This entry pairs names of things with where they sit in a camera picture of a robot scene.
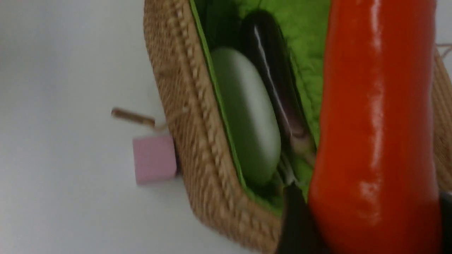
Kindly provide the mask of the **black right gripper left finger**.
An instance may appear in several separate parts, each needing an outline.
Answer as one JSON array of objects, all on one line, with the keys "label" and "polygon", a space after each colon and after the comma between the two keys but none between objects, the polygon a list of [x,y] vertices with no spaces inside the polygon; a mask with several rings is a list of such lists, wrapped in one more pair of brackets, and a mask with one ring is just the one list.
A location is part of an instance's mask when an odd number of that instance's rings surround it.
[{"label": "black right gripper left finger", "polygon": [[283,192],[284,209],[276,254],[329,253],[302,190],[295,183],[291,183],[284,187]]}]

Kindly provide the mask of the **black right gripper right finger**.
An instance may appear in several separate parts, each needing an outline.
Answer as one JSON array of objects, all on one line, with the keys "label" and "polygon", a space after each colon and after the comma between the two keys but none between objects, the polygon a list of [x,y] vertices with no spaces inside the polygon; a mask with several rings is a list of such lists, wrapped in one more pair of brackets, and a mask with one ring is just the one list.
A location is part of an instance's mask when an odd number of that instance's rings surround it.
[{"label": "black right gripper right finger", "polygon": [[440,254],[452,253],[452,195],[441,191],[440,208],[442,216],[442,250]]}]

